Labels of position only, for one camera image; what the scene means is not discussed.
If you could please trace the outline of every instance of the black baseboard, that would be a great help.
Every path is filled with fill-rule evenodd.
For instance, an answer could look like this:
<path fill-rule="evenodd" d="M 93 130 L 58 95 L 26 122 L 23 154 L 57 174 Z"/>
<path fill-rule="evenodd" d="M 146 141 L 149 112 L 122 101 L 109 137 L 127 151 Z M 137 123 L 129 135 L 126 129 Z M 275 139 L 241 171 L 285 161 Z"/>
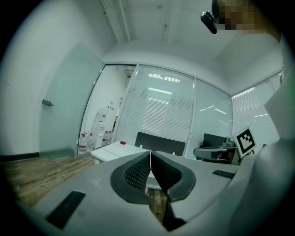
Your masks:
<path fill-rule="evenodd" d="M 39 157 L 39 153 L 25 153 L 16 155 L 0 156 L 0 162 L 15 161 L 15 160 L 25 160 L 30 158 Z"/>

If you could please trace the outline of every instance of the white container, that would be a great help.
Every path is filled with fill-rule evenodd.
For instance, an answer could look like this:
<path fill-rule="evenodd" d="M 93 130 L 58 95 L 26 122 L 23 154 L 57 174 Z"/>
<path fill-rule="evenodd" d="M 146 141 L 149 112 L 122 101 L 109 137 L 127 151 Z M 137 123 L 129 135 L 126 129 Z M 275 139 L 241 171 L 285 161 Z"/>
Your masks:
<path fill-rule="evenodd" d="M 101 121 L 101 122 L 104 122 L 105 119 L 106 119 L 106 115 L 108 113 L 108 109 L 107 108 L 104 108 L 104 107 L 101 107 L 100 109 L 98 109 L 95 117 L 94 117 L 94 121 Z"/>
<path fill-rule="evenodd" d="M 91 153 L 93 151 L 93 137 L 92 137 L 92 133 L 90 133 L 89 136 L 88 136 L 86 150 L 87 150 L 88 153 Z"/>
<path fill-rule="evenodd" d="M 102 145 L 102 138 L 105 133 L 106 124 L 101 121 L 94 121 L 91 129 L 94 149 L 100 148 Z"/>
<path fill-rule="evenodd" d="M 105 131 L 103 138 L 102 138 L 102 146 L 105 146 L 107 144 L 108 138 L 109 138 L 109 132 Z"/>
<path fill-rule="evenodd" d="M 86 143 L 88 142 L 88 139 L 89 139 L 89 134 L 90 134 L 90 132 L 88 131 L 88 133 L 86 133 L 86 132 L 84 132 L 84 134 L 85 134 L 85 138 L 86 138 Z"/>
<path fill-rule="evenodd" d="M 108 136 L 108 139 L 107 139 L 107 144 L 110 144 L 112 141 L 112 132 L 109 131 L 109 136 Z"/>
<path fill-rule="evenodd" d="M 80 144 L 79 144 L 79 154 L 85 154 L 86 151 L 86 146 L 87 146 L 87 140 L 86 140 L 86 135 L 81 134 L 81 138 L 80 138 Z"/>

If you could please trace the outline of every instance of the white wall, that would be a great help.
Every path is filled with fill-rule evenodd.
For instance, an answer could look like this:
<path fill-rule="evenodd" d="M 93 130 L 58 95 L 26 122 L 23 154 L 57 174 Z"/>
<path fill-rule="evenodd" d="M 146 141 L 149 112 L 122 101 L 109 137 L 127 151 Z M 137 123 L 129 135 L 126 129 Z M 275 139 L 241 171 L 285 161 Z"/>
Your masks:
<path fill-rule="evenodd" d="M 94 117 L 101 107 L 107 107 L 110 101 L 113 102 L 114 110 L 109 110 L 105 119 L 105 131 L 113 128 L 117 111 L 120 105 L 121 97 L 125 96 L 125 92 L 129 83 L 129 79 L 124 77 L 122 71 L 118 69 L 120 66 L 107 65 L 97 80 L 87 108 L 83 117 L 81 133 L 91 132 Z"/>
<path fill-rule="evenodd" d="M 269 53 L 252 62 L 238 75 L 229 77 L 230 94 L 234 95 L 267 78 L 273 72 L 280 70 L 283 65 L 282 52 L 279 46 Z"/>
<path fill-rule="evenodd" d="M 269 34 L 237 35 L 216 60 L 223 67 L 226 77 L 234 78 L 277 46 L 277 40 Z"/>
<path fill-rule="evenodd" d="M 192 47 L 177 44 L 156 46 L 134 41 L 113 46 L 104 55 L 103 61 L 164 66 L 194 75 L 223 91 L 229 91 L 224 71 L 217 60 L 208 58 L 206 52 L 194 51 Z"/>
<path fill-rule="evenodd" d="M 98 57 L 115 43 L 103 13 L 101 1 L 45 1 L 19 28 L 0 72 L 1 155 L 39 151 L 42 96 L 62 59 L 79 41 Z"/>

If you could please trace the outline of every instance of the white table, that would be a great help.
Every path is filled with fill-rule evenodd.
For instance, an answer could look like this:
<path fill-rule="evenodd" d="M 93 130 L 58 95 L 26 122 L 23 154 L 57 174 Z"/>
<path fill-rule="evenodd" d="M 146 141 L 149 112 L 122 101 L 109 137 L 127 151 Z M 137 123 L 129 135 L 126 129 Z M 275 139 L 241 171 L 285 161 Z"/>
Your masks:
<path fill-rule="evenodd" d="M 136 153 L 142 153 L 146 151 L 150 152 L 150 150 L 135 147 L 130 144 L 122 145 L 118 141 L 92 151 L 91 155 L 93 155 L 99 162 L 106 162 L 110 160 L 115 160 L 120 157 L 132 155 Z M 156 190 L 161 189 L 152 172 L 150 172 L 148 175 L 147 186 L 150 189 L 156 189 Z"/>

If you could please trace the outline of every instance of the glass wall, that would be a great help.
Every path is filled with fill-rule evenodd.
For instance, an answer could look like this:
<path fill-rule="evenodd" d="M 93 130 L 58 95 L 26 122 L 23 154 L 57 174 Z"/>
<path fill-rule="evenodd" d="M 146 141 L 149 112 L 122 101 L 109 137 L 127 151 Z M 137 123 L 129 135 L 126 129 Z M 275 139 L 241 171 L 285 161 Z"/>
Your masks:
<path fill-rule="evenodd" d="M 233 120 L 228 94 L 198 79 L 195 94 L 195 114 L 186 152 L 186 157 L 191 158 L 195 157 L 194 149 L 203 144 L 205 133 L 221 137 L 231 136 Z"/>
<path fill-rule="evenodd" d="M 82 42 L 60 63 L 43 97 L 39 128 L 41 157 L 78 155 L 83 113 L 102 66 L 102 60 Z"/>
<path fill-rule="evenodd" d="M 277 130 L 264 105 L 280 86 L 280 73 L 233 96 L 233 134 L 249 126 L 256 144 L 278 141 Z"/>
<path fill-rule="evenodd" d="M 194 78 L 140 65 L 119 120 L 115 141 L 134 145 L 138 132 L 187 143 Z"/>

